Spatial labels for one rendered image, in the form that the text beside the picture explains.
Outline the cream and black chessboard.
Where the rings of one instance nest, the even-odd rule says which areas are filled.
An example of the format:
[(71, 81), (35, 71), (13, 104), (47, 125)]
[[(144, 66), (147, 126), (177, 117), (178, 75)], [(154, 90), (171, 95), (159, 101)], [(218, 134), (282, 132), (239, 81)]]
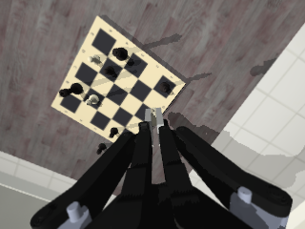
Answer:
[[(118, 60), (112, 55), (114, 48), (124, 48), (128, 57)], [(88, 61), (94, 54), (100, 58), (97, 65)], [(113, 75), (104, 74), (108, 66), (113, 67)], [(169, 84), (167, 93), (159, 89), (163, 82)], [(146, 109), (161, 107), (163, 114), (185, 85), (98, 16), (60, 90), (69, 89), (73, 83), (79, 83), (83, 92), (66, 97), (58, 92), (51, 106), (111, 142), (126, 132), (138, 134), (138, 123), (145, 121)], [(85, 102), (92, 94), (99, 101), (88, 106)], [(113, 127), (118, 133), (110, 138)]]

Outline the white pawn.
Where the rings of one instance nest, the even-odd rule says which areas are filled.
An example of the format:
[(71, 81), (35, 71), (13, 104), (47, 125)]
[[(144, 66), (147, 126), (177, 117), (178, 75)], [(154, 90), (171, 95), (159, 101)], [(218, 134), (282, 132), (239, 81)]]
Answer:
[(88, 61), (93, 62), (92, 64), (94, 64), (94, 65), (97, 65), (100, 62), (100, 58), (99, 58), (99, 56), (94, 54), (94, 55), (88, 57)]

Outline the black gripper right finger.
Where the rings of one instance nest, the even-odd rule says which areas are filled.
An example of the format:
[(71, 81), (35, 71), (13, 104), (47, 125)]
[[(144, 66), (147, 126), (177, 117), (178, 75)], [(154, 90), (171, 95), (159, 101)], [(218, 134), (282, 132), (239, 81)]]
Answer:
[(175, 229), (205, 229), (203, 208), (179, 153), (239, 219), (254, 229), (286, 229), (293, 205), (286, 191), (243, 171), (189, 128), (171, 130), (161, 107), (156, 123)]

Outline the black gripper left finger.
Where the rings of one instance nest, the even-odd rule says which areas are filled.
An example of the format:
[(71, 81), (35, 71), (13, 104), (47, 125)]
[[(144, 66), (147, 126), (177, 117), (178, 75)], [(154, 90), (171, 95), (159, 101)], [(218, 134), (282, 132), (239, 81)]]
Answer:
[(146, 109), (145, 121), (139, 122), (138, 128), (138, 134), (122, 134), (70, 189), (37, 211), (30, 227), (84, 229), (104, 209), (127, 171), (111, 229), (143, 229), (146, 184), (152, 183), (151, 109)]

